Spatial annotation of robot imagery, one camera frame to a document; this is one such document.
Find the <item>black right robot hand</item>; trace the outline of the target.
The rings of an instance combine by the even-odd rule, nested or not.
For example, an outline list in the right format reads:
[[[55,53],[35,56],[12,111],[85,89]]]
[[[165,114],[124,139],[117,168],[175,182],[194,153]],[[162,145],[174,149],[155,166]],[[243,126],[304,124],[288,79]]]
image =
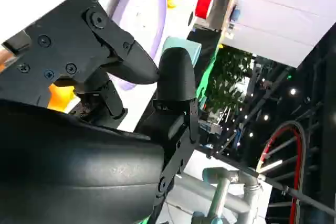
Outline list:
[[[156,65],[99,0],[65,0],[3,45],[1,223],[157,216],[199,141],[187,50]]]

